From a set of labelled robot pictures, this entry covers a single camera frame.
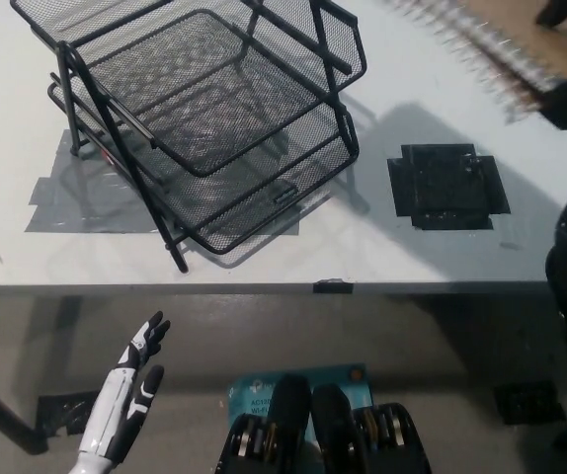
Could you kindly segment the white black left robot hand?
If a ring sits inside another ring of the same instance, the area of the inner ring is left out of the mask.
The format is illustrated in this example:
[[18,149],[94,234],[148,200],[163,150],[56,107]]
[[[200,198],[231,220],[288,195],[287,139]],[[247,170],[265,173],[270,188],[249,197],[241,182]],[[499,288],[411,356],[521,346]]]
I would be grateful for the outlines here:
[[137,377],[161,351],[170,325],[158,311],[126,345],[95,400],[73,473],[110,473],[125,461],[158,393],[164,367],[152,366],[142,381]]

